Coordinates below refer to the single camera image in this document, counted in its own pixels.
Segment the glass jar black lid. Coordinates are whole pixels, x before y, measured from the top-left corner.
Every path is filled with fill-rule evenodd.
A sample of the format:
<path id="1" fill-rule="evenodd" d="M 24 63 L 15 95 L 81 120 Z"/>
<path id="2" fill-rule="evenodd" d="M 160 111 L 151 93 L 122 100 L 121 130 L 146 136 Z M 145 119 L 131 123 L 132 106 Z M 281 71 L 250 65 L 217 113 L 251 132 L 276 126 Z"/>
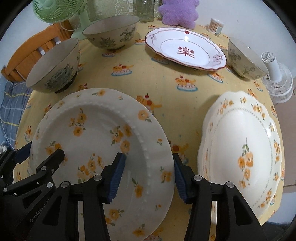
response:
<path id="1" fill-rule="evenodd" d="M 154 20 L 154 0 L 134 0 L 133 15 L 140 18 L 140 22 Z"/>

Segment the cotton swab container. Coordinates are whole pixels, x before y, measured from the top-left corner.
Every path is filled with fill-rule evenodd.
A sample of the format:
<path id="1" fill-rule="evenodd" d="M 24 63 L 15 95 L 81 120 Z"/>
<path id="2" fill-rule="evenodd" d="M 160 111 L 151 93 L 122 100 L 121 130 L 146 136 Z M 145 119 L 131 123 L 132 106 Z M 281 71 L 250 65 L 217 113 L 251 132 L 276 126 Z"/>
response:
<path id="1" fill-rule="evenodd" d="M 220 20 L 211 18 L 210 23 L 207 27 L 207 30 L 210 33 L 213 33 L 216 36 L 219 36 L 222 32 L 222 28 L 224 27 L 224 23 Z"/>

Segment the scalloped orange-flower plate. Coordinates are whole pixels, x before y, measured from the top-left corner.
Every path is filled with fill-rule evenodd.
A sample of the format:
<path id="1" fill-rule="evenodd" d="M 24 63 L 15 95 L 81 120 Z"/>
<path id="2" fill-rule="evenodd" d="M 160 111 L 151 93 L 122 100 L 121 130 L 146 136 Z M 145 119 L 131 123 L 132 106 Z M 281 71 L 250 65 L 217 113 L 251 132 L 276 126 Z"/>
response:
<path id="1" fill-rule="evenodd" d="M 208 110 L 197 171 L 209 182 L 227 181 L 262 220 L 280 183 L 282 150 L 266 107 L 244 91 L 227 91 Z"/>

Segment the green patterned wall mat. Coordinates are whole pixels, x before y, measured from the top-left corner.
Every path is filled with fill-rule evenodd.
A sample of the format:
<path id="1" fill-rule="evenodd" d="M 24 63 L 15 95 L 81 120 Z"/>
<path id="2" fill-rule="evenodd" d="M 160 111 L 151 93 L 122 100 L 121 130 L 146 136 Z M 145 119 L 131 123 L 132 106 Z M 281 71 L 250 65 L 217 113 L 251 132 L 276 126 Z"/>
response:
<path id="1" fill-rule="evenodd" d="M 160 18 L 158 11 L 162 1 L 154 1 L 154 17 Z M 89 20 L 91 22 L 117 15 L 133 15 L 134 1 L 129 0 L 89 0 L 86 8 Z M 78 14 L 69 18 L 69 22 L 73 29 L 79 27 L 80 21 Z"/>

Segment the purple plush toy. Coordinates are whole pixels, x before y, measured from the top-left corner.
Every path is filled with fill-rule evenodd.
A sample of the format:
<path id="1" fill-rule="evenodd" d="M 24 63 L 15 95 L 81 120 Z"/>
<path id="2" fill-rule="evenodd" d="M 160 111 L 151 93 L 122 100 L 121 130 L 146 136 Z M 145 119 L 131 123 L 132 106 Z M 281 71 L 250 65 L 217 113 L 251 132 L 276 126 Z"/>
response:
<path id="1" fill-rule="evenodd" d="M 162 1 L 158 11 L 162 16 L 163 24 L 194 29 L 195 21 L 199 17 L 196 11 L 199 3 L 198 0 L 166 0 Z"/>

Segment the yellow patterned tablecloth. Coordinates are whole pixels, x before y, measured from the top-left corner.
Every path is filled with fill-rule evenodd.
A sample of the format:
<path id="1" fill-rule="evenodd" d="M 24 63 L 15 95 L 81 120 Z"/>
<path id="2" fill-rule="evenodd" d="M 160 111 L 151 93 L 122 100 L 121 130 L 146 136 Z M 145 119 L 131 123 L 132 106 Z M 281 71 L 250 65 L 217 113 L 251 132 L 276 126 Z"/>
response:
<path id="1" fill-rule="evenodd" d="M 141 23 L 132 41 L 119 50 L 79 42 L 80 62 L 73 84 L 60 94 L 32 92 L 20 121 L 15 147 L 33 140 L 40 120 L 66 95 L 92 87 L 112 88 L 140 100 L 164 129 L 171 150 L 192 168 L 197 164 L 203 119 L 226 91 L 246 92 L 266 107 L 280 128 L 275 107 L 260 79 L 243 80 L 230 67 L 215 72 L 192 69 L 158 56 L 144 43 L 160 21 Z"/>

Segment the grey plaid pillow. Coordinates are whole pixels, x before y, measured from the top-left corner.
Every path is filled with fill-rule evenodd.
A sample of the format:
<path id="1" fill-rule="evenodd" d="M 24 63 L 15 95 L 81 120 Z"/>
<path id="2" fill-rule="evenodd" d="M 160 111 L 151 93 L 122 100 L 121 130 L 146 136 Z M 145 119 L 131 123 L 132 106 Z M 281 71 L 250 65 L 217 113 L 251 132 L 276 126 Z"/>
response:
<path id="1" fill-rule="evenodd" d="M 24 82 L 12 83 L 1 76 L 1 144 L 15 147 L 16 134 L 32 90 Z"/>

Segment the wooden bed headboard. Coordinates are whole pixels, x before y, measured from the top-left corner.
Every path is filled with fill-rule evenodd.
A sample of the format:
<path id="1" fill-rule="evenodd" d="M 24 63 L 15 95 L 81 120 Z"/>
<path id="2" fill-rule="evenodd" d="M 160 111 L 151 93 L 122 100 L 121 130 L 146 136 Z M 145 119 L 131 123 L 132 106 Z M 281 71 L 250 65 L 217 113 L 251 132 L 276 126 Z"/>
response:
<path id="1" fill-rule="evenodd" d="M 7 66 L 1 69 L 1 74 L 11 82 L 26 81 L 31 69 L 42 57 L 39 49 L 48 52 L 56 46 L 55 38 L 62 42 L 70 39 L 72 36 L 70 27 L 70 22 L 66 20 L 50 25 L 30 37 L 15 51 Z"/>

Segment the large orange-flower plate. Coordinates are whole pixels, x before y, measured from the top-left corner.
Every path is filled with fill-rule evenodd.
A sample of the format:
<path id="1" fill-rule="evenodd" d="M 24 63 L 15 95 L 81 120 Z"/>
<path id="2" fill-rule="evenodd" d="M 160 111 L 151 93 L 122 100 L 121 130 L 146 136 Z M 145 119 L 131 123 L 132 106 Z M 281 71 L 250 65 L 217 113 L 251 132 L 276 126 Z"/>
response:
<path id="1" fill-rule="evenodd" d="M 90 88 L 58 101 L 37 127 L 29 172 L 57 149 L 65 158 L 55 184 L 86 182 L 116 154 L 126 155 L 116 197 L 104 206 L 112 240 L 144 240 L 164 220 L 175 186 L 171 147 L 156 118 L 133 97 Z"/>

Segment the green desk fan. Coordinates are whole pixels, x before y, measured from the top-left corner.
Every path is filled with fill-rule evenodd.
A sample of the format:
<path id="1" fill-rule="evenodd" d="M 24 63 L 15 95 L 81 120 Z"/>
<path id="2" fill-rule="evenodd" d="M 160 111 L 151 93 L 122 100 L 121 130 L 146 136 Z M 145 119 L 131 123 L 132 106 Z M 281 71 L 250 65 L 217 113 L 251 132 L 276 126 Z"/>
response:
<path id="1" fill-rule="evenodd" d="M 75 14 L 78 14 L 80 27 L 72 33 L 71 38 L 84 40 L 86 37 L 83 31 L 97 22 L 90 21 L 87 12 L 87 1 L 81 0 L 39 0 L 33 1 L 33 12 L 43 22 L 54 24 L 68 20 Z"/>

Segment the white floor fan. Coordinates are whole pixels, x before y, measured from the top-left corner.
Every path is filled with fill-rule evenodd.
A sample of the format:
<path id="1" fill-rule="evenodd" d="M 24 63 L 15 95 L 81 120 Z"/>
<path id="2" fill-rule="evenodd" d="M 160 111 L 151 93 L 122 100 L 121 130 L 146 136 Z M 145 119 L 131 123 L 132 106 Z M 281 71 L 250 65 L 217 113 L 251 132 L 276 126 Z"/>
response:
<path id="1" fill-rule="evenodd" d="M 293 93 L 293 77 L 290 70 L 283 63 L 277 61 L 271 52 L 263 52 L 261 59 L 269 74 L 262 79 L 273 103 L 285 103 Z"/>

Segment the red-rimmed white plate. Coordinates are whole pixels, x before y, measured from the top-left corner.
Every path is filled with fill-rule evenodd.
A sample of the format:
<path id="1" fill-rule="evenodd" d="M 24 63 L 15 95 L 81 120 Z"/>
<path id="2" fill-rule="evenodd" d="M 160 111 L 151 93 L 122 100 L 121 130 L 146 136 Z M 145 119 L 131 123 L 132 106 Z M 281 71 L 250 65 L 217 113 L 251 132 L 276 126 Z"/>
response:
<path id="1" fill-rule="evenodd" d="M 145 36 L 145 43 L 160 56 L 194 69 L 216 71 L 226 66 L 226 56 L 211 40 L 190 30 L 164 27 Z"/>

